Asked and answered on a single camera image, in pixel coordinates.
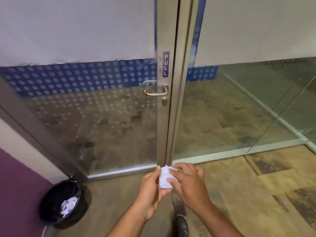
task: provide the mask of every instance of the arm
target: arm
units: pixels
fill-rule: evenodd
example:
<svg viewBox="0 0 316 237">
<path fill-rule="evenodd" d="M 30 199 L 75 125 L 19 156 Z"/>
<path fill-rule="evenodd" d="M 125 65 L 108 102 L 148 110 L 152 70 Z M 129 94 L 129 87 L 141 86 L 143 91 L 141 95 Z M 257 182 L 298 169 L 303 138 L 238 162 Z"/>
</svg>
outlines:
<svg viewBox="0 0 316 237">
<path fill-rule="evenodd" d="M 213 237 L 243 237 L 234 225 L 211 202 L 204 183 L 204 170 L 192 164 L 178 163 L 169 172 L 179 181 L 167 179 L 178 192 L 184 204 L 189 207 L 203 222 Z"/>
<path fill-rule="evenodd" d="M 139 237 L 145 223 L 153 217 L 161 198 L 170 189 L 161 189 L 157 178 L 160 166 L 142 178 L 137 197 L 106 237 Z"/>
</svg>

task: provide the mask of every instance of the hand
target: hand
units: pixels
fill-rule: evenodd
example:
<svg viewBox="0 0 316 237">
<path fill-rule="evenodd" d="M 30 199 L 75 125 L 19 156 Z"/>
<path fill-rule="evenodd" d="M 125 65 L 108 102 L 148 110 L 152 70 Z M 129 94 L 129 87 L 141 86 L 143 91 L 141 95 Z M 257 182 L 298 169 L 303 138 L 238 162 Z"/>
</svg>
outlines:
<svg viewBox="0 0 316 237">
<path fill-rule="evenodd" d="M 139 191 L 134 202 L 141 211 L 144 211 L 145 221 L 153 217 L 161 198 L 172 190 L 172 188 L 160 188 L 159 179 L 157 179 L 160 173 L 161 168 L 160 166 L 157 166 L 154 172 L 151 172 L 142 178 Z"/>
<path fill-rule="evenodd" d="M 171 178 L 167 181 L 178 192 L 187 207 L 199 215 L 206 207 L 212 206 L 204 183 L 204 170 L 201 167 L 194 167 L 193 164 L 187 163 L 177 163 L 172 167 L 181 168 L 183 172 L 169 169 L 178 182 Z"/>
</svg>

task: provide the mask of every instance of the purple wall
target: purple wall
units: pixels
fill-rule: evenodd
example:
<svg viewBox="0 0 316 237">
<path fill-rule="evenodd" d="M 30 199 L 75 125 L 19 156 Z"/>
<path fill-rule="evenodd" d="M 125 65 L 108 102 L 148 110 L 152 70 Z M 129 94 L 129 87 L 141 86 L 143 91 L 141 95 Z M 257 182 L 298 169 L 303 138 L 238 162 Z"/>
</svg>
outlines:
<svg viewBox="0 0 316 237">
<path fill-rule="evenodd" d="M 0 148 L 0 235 L 41 237 L 37 206 L 52 185 Z"/>
</svg>

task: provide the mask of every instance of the right hand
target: right hand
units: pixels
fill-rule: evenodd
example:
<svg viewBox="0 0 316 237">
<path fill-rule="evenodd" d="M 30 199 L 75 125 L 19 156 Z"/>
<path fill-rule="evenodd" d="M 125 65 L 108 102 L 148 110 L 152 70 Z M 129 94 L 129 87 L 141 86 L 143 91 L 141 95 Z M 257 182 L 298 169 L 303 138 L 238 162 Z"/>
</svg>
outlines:
<svg viewBox="0 0 316 237">
<path fill-rule="evenodd" d="M 189 207 L 196 215 L 210 207 L 212 202 L 204 183 L 204 170 L 201 167 L 195 167 L 193 164 L 177 163 L 173 168 L 181 168 L 181 171 L 169 169 L 177 180 L 168 178 L 167 181 L 178 192 L 184 204 Z"/>
</svg>

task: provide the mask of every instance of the left hand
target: left hand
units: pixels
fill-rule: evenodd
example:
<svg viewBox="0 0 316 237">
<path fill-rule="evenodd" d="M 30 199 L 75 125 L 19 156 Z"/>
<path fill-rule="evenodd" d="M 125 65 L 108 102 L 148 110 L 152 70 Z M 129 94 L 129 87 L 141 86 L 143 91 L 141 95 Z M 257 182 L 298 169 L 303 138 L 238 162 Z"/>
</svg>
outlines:
<svg viewBox="0 0 316 237">
<path fill-rule="evenodd" d="M 161 198 L 168 194 L 170 189 L 162 189 L 159 185 L 161 173 L 160 166 L 156 170 L 145 175 L 140 183 L 139 191 L 134 202 L 142 211 L 144 211 L 145 221 L 153 217 Z"/>
</svg>

